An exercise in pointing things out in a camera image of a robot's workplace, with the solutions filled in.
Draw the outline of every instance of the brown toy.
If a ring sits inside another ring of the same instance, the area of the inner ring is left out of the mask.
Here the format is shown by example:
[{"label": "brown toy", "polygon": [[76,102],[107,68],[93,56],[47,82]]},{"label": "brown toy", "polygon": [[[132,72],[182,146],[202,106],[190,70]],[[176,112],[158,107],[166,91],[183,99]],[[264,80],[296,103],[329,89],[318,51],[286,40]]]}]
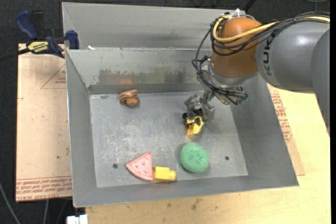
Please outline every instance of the brown toy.
[{"label": "brown toy", "polygon": [[138,91],[129,90],[119,94],[119,101],[127,106],[135,106],[139,103]]}]

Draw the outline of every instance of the yellow clamp label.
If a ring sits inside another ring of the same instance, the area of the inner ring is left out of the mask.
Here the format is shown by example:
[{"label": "yellow clamp label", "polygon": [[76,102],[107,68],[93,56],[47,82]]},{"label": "yellow clamp label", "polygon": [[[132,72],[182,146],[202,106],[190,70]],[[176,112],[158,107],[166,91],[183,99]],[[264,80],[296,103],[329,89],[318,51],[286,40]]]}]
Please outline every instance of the yellow clamp label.
[{"label": "yellow clamp label", "polygon": [[40,51],[48,49],[48,42],[35,41],[35,42],[30,43],[27,48],[34,53],[38,53]]}]

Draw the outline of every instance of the robotic arm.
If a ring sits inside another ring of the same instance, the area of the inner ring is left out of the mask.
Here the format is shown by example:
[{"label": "robotic arm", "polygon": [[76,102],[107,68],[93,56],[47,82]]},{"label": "robotic arm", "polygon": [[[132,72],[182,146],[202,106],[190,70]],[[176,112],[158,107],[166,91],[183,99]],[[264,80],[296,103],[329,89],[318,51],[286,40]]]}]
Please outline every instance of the robotic arm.
[{"label": "robotic arm", "polygon": [[[198,59],[208,35],[212,56]],[[329,36],[329,13],[309,12],[265,25],[239,11],[223,15],[211,24],[193,60],[205,93],[193,95],[185,105],[189,111],[200,106],[203,120],[211,121],[209,100],[244,103],[248,94],[240,85],[259,73],[274,87],[314,92],[330,134]]]}]

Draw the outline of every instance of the metal tray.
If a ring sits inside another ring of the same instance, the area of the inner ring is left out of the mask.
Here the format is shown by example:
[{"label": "metal tray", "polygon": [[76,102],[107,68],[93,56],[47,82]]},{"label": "metal tray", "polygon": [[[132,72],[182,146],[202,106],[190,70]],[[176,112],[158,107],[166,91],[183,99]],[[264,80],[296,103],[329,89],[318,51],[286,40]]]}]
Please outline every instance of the metal tray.
[{"label": "metal tray", "polygon": [[[260,76],[243,84],[248,102],[225,106],[212,100],[215,120],[201,134],[186,136],[183,103],[203,89],[191,65],[195,52],[176,48],[67,51],[74,206],[298,184],[267,85]],[[136,108],[118,101],[118,94],[130,89],[140,93]],[[210,167],[202,174],[190,174],[179,163],[182,146],[191,141],[209,153]],[[127,162],[147,151],[153,154],[154,166],[176,170],[175,182],[143,182],[126,170]]]}]

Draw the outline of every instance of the yellow toy block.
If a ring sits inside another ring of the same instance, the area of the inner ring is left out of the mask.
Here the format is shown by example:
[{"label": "yellow toy block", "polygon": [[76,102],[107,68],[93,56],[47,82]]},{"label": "yellow toy block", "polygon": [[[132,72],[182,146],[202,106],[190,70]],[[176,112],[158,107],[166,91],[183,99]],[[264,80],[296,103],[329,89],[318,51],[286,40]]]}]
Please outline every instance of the yellow toy block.
[{"label": "yellow toy block", "polygon": [[157,181],[174,181],[176,179],[176,172],[170,170],[168,167],[156,166],[153,169],[154,180]]}]

